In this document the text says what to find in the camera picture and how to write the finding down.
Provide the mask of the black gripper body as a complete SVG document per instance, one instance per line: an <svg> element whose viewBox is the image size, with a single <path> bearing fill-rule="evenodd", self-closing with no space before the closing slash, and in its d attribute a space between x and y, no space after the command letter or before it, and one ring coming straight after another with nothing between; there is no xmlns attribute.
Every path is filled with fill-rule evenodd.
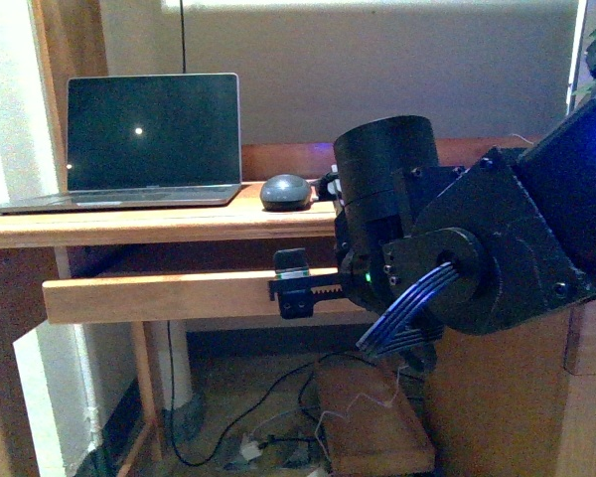
<svg viewBox="0 0 596 477"><path fill-rule="evenodd" d="M342 208L335 218L338 272L335 291L314 292L315 281L273 285L283 318L307 318L321 300L347 298L381 313L393 301L383 271L382 247L410 228L400 215L406 196L396 188L396 172L439 165L432 125L418 115L372 121L339 136L333 145L341 183Z"/></svg>

